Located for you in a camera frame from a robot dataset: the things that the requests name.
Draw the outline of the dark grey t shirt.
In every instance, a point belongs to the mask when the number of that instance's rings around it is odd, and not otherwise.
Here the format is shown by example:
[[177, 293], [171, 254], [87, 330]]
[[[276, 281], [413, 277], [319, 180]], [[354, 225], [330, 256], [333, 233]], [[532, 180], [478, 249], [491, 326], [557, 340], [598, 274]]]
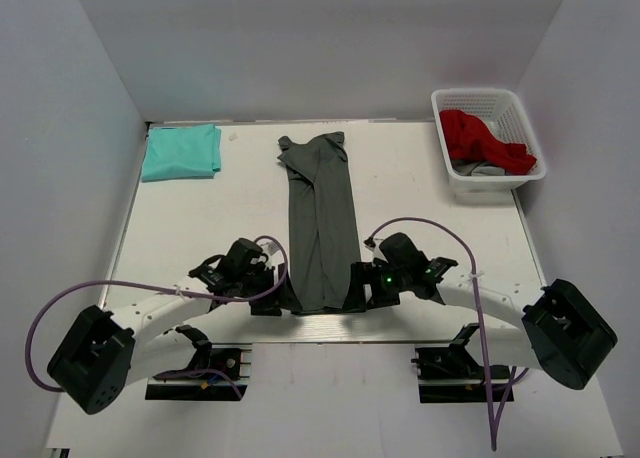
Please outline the dark grey t shirt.
[[345, 134], [306, 143], [283, 136], [278, 160], [289, 183], [290, 283], [301, 311], [344, 306], [351, 266], [361, 259]]

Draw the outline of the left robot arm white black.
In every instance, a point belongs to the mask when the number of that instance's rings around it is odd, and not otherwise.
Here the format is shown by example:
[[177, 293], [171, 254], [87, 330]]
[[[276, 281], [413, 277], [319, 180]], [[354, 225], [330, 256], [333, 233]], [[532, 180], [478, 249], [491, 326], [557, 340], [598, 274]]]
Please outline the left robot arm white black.
[[271, 261], [283, 250], [268, 235], [239, 238], [226, 254], [205, 259], [169, 287], [110, 281], [149, 295], [119, 308], [81, 311], [50, 359], [48, 375], [88, 415], [149, 378], [224, 382], [236, 390], [233, 368], [213, 356], [212, 341], [190, 322], [226, 304], [273, 297], [288, 275], [286, 262]]

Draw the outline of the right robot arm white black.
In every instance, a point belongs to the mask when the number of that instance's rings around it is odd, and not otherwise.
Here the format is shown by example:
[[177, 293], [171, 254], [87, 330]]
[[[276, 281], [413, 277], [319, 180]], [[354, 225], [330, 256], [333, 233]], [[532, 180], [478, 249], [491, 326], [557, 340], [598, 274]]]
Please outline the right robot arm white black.
[[505, 379], [510, 366], [538, 369], [557, 383], [582, 390], [618, 343], [611, 326], [571, 282], [541, 288], [483, 285], [457, 261], [430, 259], [404, 233], [364, 242], [370, 262], [352, 266], [350, 299], [358, 311], [397, 306], [409, 293], [444, 307], [481, 310], [502, 322], [464, 325], [446, 345], [417, 350], [413, 363], [428, 382]]

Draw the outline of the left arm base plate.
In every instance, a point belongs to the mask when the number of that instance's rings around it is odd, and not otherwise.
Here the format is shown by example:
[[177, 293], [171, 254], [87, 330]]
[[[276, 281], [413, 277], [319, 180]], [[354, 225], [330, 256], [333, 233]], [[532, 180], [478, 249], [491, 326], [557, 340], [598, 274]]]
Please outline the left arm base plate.
[[239, 402], [249, 386], [252, 347], [213, 345], [186, 365], [161, 369], [147, 381], [147, 401]]

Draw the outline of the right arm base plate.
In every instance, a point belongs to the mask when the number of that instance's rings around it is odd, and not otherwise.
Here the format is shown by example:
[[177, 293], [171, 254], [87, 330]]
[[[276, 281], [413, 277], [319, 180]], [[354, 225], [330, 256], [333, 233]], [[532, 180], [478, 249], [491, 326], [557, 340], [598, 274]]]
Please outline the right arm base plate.
[[411, 359], [422, 404], [485, 403], [484, 368], [466, 350], [418, 347]]

